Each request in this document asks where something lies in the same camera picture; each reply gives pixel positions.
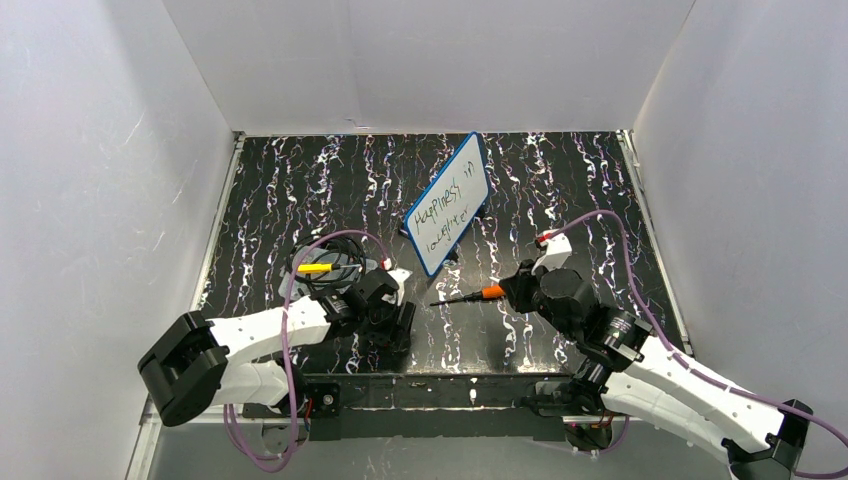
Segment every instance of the black and white marble surface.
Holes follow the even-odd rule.
[[[282,304],[284,257],[306,232],[364,229],[413,271],[406,291],[418,303],[412,347],[386,354],[357,337],[294,352],[307,374],[567,373],[582,357],[547,322],[503,303],[429,302],[479,290],[535,258],[533,239],[588,211],[607,208],[625,222],[643,297],[680,346],[657,261],[615,133],[485,134],[492,194],[487,216],[461,240],[456,266],[429,280],[397,228],[407,209],[465,135],[255,137],[244,144],[202,297],[206,318]],[[569,234],[567,266],[603,301],[636,312],[614,226],[587,221]],[[368,241],[367,249],[376,248]]]

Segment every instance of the gray wall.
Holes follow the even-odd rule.
[[[122,478],[232,135],[161,3],[3,3],[0,478]]]
[[[315,134],[630,128],[692,1],[165,4],[233,129]]]
[[[848,4],[699,1],[635,126],[695,353],[848,429]],[[806,470],[845,466],[814,428]]]

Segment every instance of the whiteboard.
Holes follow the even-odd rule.
[[[427,275],[439,271],[489,197],[480,134],[471,132],[403,219]]]

